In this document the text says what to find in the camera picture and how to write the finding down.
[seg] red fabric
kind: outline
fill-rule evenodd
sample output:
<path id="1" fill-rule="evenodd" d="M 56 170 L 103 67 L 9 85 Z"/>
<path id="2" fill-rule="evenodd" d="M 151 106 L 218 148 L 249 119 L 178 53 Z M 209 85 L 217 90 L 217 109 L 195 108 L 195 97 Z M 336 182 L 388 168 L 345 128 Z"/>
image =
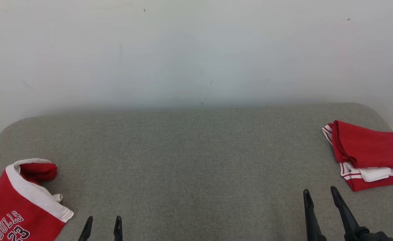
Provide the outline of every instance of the red fabric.
<path id="1" fill-rule="evenodd" d="M 374 131 L 339 120 L 329 126 L 332 128 L 334 157 L 337 162 L 351 163 L 354 168 L 393 168 L 393 132 Z M 347 183 L 357 192 L 377 186 L 393 185 L 393 177 L 374 182 L 352 178 L 347 180 Z"/>
<path id="2" fill-rule="evenodd" d="M 36 167 L 43 167 L 36 174 Z M 22 164 L 26 180 L 50 180 L 56 166 L 51 163 Z M 64 222 L 21 196 L 9 181 L 6 171 L 0 177 L 0 240 L 1 241 L 54 241 Z"/>

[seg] white fabric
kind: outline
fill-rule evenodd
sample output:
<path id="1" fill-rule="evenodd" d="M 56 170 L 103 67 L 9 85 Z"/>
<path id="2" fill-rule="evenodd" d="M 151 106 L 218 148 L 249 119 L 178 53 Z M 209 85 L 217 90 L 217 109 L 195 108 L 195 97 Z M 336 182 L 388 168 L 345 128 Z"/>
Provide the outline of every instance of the white fabric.
<path id="1" fill-rule="evenodd" d="M 323 134 L 328 142 L 333 145 L 331 137 L 331 127 L 326 125 L 322 128 Z M 372 182 L 393 176 L 393 168 L 389 167 L 369 167 L 354 168 L 351 163 L 340 163 L 340 175 L 349 180 L 351 178 L 362 178 L 365 182 Z"/>
<path id="2" fill-rule="evenodd" d="M 67 222 L 71 217 L 73 217 L 74 212 L 72 210 L 59 204 L 62 200 L 61 194 L 51 195 L 49 191 L 39 185 L 26 181 L 20 175 L 21 168 L 19 165 L 25 163 L 51 163 L 48 160 L 43 160 L 39 158 L 20 160 L 12 165 L 7 166 L 6 174 L 8 175 L 10 184 L 13 188 L 28 201 L 37 205 L 41 209 L 49 212 L 54 217 L 58 218 L 62 222 Z"/>

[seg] white wall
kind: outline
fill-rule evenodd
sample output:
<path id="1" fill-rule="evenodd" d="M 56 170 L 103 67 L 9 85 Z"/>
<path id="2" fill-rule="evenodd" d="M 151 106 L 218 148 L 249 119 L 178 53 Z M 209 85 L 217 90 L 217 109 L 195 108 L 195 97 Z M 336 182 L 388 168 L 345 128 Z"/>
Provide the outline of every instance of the white wall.
<path id="1" fill-rule="evenodd" d="M 0 131 L 74 110 L 344 101 L 393 128 L 393 0 L 0 0 Z"/>

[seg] folded red jersey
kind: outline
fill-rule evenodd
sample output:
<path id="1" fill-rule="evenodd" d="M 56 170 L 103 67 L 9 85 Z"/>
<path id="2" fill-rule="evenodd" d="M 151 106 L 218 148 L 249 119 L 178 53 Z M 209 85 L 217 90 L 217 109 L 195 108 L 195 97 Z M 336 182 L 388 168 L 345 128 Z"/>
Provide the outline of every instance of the folded red jersey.
<path id="1" fill-rule="evenodd" d="M 338 120 L 323 127 L 323 132 L 333 145 L 340 175 L 354 192 L 393 185 L 393 175 L 365 182 L 359 171 L 374 167 L 393 169 L 393 132 L 374 131 Z"/>
<path id="2" fill-rule="evenodd" d="M 74 213 L 38 181 L 55 178 L 48 160 L 28 159 L 9 165 L 0 176 L 0 240 L 53 241 Z"/>

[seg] folded clothing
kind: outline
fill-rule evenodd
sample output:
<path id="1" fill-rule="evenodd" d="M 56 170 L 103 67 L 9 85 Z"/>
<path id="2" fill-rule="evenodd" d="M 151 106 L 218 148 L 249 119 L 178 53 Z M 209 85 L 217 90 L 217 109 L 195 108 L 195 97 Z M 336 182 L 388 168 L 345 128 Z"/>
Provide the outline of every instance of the folded clothing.
<path id="1" fill-rule="evenodd" d="M 62 206 L 39 181 L 55 178 L 48 160 L 20 160 L 0 176 L 0 240 L 53 241 L 74 213 Z"/>
<path id="2" fill-rule="evenodd" d="M 340 163 L 340 175 L 356 192 L 393 185 L 393 132 L 380 132 L 338 120 L 322 128 Z"/>

